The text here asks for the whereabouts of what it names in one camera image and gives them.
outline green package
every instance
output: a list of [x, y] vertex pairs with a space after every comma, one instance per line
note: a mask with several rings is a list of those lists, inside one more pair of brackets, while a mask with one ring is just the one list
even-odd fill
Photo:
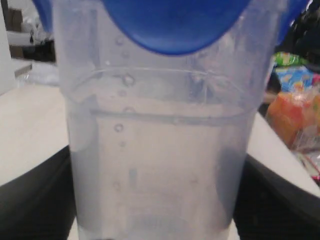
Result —
[[304, 58], [288, 52], [278, 52], [274, 55], [275, 63], [278, 67], [298, 66], [308, 63]]

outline blue lid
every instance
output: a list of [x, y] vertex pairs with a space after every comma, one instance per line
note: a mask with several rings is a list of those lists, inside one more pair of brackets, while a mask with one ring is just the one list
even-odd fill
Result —
[[[52, 0], [33, 0], [42, 25], [52, 31]], [[101, 0], [114, 23], [138, 45], [160, 54], [198, 51], [219, 39], [250, 0]], [[278, 43], [309, 0], [289, 0]]]
[[35, 5], [39, 13], [44, 30], [46, 30], [47, 32], [52, 32], [51, 0], [33, 0], [33, 4]]

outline white wall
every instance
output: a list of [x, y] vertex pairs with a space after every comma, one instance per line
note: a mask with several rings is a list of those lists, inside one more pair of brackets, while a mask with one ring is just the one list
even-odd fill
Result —
[[4, 15], [0, 10], [0, 95], [13, 89], [14, 86], [15, 74], [9, 51]]

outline orange package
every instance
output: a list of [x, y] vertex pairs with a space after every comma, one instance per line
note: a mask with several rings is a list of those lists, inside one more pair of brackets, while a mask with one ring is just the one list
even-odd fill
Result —
[[279, 93], [266, 118], [288, 148], [320, 149], [320, 95], [315, 91]]

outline blue package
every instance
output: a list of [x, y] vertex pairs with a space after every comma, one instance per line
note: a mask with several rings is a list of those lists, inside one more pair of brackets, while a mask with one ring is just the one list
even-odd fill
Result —
[[305, 66], [275, 68], [275, 73], [279, 78], [282, 92], [303, 92], [312, 87], [314, 73]]

